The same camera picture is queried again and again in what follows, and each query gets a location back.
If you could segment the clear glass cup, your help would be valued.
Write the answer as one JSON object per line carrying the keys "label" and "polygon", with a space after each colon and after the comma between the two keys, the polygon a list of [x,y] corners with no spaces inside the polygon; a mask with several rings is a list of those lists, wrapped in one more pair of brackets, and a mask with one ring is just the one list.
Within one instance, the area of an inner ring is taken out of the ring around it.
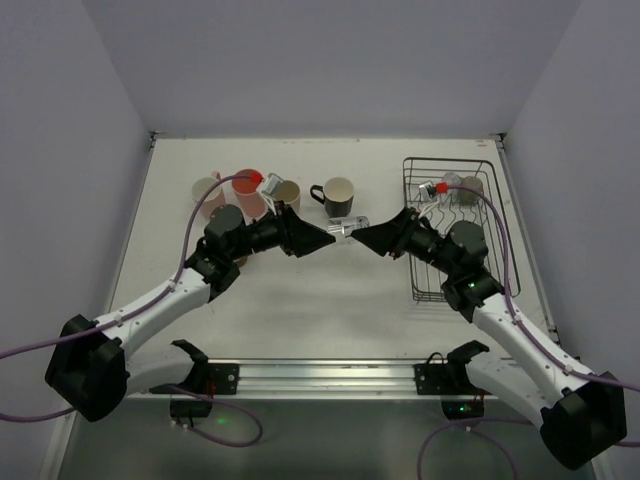
{"label": "clear glass cup", "polygon": [[366,216],[335,217],[329,220],[327,231],[331,234],[341,234],[345,238],[350,237],[352,232],[370,226]]}
{"label": "clear glass cup", "polygon": [[447,185],[447,194],[455,193],[462,182],[462,178],[455,172],[447,172],[443,175],[442,182]]}

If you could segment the beige cream cup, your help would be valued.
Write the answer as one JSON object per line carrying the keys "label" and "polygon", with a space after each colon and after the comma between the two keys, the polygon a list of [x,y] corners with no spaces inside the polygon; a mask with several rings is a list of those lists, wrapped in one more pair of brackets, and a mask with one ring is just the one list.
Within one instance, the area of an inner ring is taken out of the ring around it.
{"label": "beige cream cup", "polygon": [[296,213],[300,211],[301,190],[297,183],[284,180],[274,194],[276,201],[289,205]]}

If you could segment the matte pink tumbler cup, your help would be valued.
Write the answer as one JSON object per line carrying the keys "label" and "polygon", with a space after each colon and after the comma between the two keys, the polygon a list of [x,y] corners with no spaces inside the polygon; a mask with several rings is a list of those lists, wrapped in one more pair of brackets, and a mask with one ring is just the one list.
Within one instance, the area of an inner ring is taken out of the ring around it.
{"label": "matte pink tumbler cup", "polygon": [[257,191],[261,181],[262,175],[258,171],[243,169],[234,175],[231,182],[241,209],[251,219],[262,217],[267,210],[264,200]]}

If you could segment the glossy black handled mug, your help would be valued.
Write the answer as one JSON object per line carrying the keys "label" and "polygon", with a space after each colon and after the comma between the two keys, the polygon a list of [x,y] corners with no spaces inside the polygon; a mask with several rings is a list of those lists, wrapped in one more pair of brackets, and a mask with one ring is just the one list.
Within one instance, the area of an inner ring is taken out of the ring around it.
{"label": "glossy black handled mug", "polygon": [[344,177],[334,177],[323,185],[312,185],[309,189],[312,199],[320,203],[329,218],[348,217],[355,196],[354,185]]}

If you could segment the grey-beige speckled cup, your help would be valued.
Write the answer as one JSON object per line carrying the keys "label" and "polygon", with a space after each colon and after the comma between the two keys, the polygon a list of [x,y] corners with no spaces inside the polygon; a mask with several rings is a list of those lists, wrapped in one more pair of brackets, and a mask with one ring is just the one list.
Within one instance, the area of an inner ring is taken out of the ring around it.
{"label": "grey-beige speckled cup", "polygon": [[464,177],[457,190],[458,201],[463,206],[474,206],[480,201],[480,194],[484,193],[483,182],[476,176]]}

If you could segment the glossy pink handled mug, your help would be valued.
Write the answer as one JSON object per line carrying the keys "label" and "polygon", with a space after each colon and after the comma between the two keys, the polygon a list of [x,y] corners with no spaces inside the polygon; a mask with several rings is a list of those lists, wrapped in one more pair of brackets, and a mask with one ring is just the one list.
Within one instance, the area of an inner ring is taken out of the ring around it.
{"label": "glossy pink handled mug", "polygon": [[209,219],[217,208],[223,207],[227,204],[223,187],[218,186],[213,189],[213,186],[221,178],[222,176],[218,171],[212,171],[209,176],[200,178],[192,186],[192,198],[195,203],[201,200],[204,195],[208,193],[199,209],[200,214],[206,219]]}

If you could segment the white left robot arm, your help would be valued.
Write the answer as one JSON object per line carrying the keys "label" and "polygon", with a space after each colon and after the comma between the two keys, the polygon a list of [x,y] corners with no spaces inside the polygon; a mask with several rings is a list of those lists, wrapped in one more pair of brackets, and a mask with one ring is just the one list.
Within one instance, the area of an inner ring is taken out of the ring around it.
{"label": "white left robot arm", "polygon": [[45,381],[89,421],[105,418],[136,391],[181,382],[189,366],[171,362],[161,374],[149,364],[135,363],[135,353],[171,323],[228,290],[240,275],[237,260],[273,248],[301,258],[335,241],[282,202],[251,223],[238,207],[219,207],[172,277],[117,311],[67,321]]}

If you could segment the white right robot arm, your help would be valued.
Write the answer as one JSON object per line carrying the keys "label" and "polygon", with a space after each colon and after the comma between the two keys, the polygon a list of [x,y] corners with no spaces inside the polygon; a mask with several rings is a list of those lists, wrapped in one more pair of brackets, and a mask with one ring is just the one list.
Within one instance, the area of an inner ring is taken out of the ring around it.
{"label": "white right robot arm", "polygon": [[534,424],[564,467],[576,470],[626,437],[623,384],[571,357],[515,306],[508,287],[484,266],[488,248],[481,226],[458,221],[440,235],[416,210],[405,208],[352,237],[380,256],[408,253],[445,274],[446,303],[521,369],[515,382],[499,380],[488,371],[488,353],[481,353],[469,362],[468,379]]}

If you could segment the aluminium mounting rail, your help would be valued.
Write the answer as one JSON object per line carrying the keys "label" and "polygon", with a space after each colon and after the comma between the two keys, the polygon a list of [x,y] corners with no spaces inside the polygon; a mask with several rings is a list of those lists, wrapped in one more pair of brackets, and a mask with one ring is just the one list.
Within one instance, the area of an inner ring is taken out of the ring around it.
{"label": "aluminium mounting rail", "polygon": [[[412,399],[416,394],[413,365],[409,360],[223,360],[237,363],[236,396],[282,399]],[[128,370],[126,394],[164,392],[189,371],[189,357],[139,357]],[[481,353],[466,367],[470,382],[503,401],[552,401],[550,392],[536,385],[514,362],[491,353]]]}

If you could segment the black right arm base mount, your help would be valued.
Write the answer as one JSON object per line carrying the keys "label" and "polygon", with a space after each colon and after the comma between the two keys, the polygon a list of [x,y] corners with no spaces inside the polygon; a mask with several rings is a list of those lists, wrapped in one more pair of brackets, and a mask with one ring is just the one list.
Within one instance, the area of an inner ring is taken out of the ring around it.
{"label": "black right arm base mount", "polygon": [[488,346],[473,340],[446,356],[432,353],[426,360],[413,365],[416,394],[441,397],[441,410],[448,420],[483,417],[487,392],[470,382],[466,367],[476,356],[489,351]]}

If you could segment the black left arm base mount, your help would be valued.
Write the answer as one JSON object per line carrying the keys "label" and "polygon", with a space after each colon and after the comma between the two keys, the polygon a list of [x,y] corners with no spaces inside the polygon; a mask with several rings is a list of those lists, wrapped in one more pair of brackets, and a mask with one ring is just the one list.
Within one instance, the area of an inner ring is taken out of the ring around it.
{"label": "black left arm base mount", "polygon": [[[189,371],[175,385],[192,393],[215,397],[235,395],[239,382],[237,363],[210,363],[209,357],[187,340],[174,340],[171,345],[189,357]],[[172,420],[188,420],[194,426],[195,419],[205,419],[213,406],[209,402],[191,400],[171,400],[169,414]]]}

